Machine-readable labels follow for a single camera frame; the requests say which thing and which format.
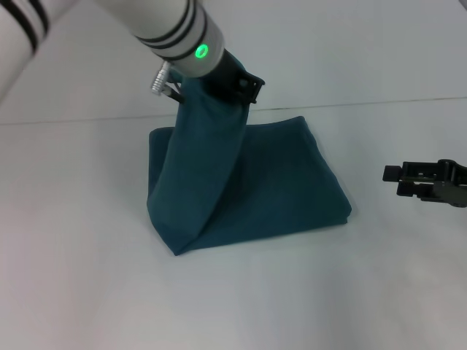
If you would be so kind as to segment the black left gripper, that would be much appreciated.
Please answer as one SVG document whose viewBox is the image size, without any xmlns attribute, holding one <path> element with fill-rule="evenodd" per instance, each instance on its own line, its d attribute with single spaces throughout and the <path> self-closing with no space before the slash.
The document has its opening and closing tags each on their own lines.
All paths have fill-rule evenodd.
<svg viewBox="0 0 467 350">
<path fill-rule="evenodd" d="M 227 50 L 215 69 L 204 76 L 204 91 L 223 101 L 245 101 L 256 104 L 265 81 L 244 71 L 243 66 Z"/>
</svg>

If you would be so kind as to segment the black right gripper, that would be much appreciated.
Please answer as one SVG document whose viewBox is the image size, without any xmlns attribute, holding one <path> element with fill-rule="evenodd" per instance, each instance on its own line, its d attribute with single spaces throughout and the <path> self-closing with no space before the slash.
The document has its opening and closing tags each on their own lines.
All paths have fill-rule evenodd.
<svg viewBox="0 0 467 350">
<path fill-rule="evenodd" d="M 399 182 L 396 194 L 401 197 L 416 197 L 421 201 L 439 199 L 457 208 L 466 207 L 466 167 L 454 160 L 385 166 L 382 181 Z"/>
</svg>

